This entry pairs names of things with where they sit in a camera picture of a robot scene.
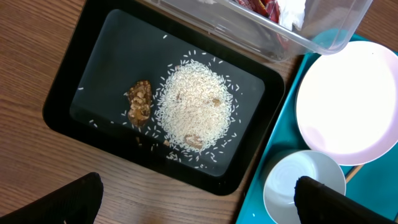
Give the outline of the wooden chopstick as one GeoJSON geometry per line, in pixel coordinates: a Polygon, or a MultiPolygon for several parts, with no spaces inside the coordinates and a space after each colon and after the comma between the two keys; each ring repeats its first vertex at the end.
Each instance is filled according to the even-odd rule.
{"type": "Polygon", "coordinates": [[[362,168],[364,167],[364,164],[354,166],[346,175],[345,175],[345,181],[348,183],[362,168]]]}

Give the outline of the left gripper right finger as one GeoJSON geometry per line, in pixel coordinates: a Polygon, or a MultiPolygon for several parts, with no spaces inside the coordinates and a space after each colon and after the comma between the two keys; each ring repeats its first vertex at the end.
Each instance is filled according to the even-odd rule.
{"type": "Polygon", "coordinates": [[[308,176],[296,181],[294,203],[301,224],[394,224],[308,176]]]}

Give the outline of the grey bowl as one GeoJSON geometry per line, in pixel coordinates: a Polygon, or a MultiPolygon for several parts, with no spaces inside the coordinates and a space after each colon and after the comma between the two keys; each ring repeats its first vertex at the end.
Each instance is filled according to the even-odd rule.
{"type": "Polygon", "coordinates": [[[300,222],[294,195],[296,181],[303,176],[346,194],[345,175],[330,156],[313,150],[278,152],[265,165],[261,177],[264,207],[273,222],[300,222]]]}

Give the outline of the brown food scrap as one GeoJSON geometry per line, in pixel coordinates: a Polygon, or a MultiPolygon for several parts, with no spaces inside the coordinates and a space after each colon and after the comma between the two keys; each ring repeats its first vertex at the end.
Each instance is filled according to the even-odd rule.
{"type": "Polygon", "coordinates": [[[138,128],[143,127],[151,116],[152,87],[149,80],[139,80],[128,91],[129,121],[138,128]]]}

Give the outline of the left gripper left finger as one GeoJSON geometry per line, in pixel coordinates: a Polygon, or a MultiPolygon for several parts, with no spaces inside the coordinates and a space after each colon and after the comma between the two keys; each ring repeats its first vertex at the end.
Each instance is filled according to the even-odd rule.
{"type": "Polygon", "coordinates": [[[1,223],[93,223],[104,186],[96,172],[1,217],[1,223]]]}

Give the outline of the red foil wrapper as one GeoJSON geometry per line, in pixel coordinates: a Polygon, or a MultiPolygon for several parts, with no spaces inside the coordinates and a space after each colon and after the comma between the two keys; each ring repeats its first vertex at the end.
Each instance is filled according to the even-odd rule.
{"type": "Polygon", "coordinates": [[[278,23],[280,7],[275,0],[236,0],[238,4],[278,23]]]}

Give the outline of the white napkin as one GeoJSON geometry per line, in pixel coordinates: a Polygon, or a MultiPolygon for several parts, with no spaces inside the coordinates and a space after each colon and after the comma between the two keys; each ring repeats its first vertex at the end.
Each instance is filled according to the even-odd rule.
{"type": "Polygon", "coordinates": [[[277,0],[280,7],[279,25],[292,31],[301,30],[305,17],[306,0],[277,0]]]}

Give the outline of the white rice pile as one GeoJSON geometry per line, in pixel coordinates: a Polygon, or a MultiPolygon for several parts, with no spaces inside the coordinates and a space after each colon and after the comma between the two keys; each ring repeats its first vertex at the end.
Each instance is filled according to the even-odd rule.
{"type": "Polygon", "coordinates": [[[162,143],[167,159],[195,169],[220,165],[235,137],[238,100],[216,57],[172,35],[105,35],[98,39],[70,107],[73,119],[143,145],[162,143]],[[128,91],[152,87],[151,116],[138,128],[127,117],[128,91]]]}

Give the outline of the white plate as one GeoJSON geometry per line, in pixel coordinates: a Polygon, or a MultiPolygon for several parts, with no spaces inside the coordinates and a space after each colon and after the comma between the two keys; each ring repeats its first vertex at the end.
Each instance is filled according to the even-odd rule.
{"type": "Polygon", "coordinates": [[[353,41],[308,69],[295,104],[308,147],[339,165],[372,162],[397,143],[397,54],[353,41]]]}

